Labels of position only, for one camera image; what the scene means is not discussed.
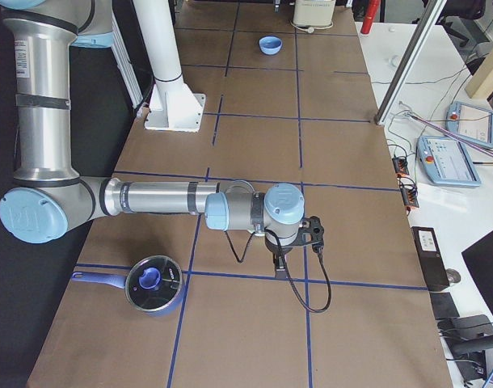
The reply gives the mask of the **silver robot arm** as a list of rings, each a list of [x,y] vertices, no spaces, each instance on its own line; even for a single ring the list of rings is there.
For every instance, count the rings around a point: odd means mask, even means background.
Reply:
[[[109,1],[3,1],[13,34],[20,164],[15,188],[0,200],[5,228],[26,243],[46,243],[98,217],[121,213],[204,215],[213,230],[263,234],[278,264],[305,243],[304,198],[291,184],[255,192],[248,183],[123,182],[83,177],[72,166],[72,46],[113,44]]]

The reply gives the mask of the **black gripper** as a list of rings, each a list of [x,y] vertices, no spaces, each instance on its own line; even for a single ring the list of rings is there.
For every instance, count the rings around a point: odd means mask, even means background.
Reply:
[[[279,249],[275,245],[270,248],[270,251],[273,254],[273,263],[274,263],[274,271],[275,278],[287,278],[285,266],[286,262],[286,254],[288,250],[286,248]]]

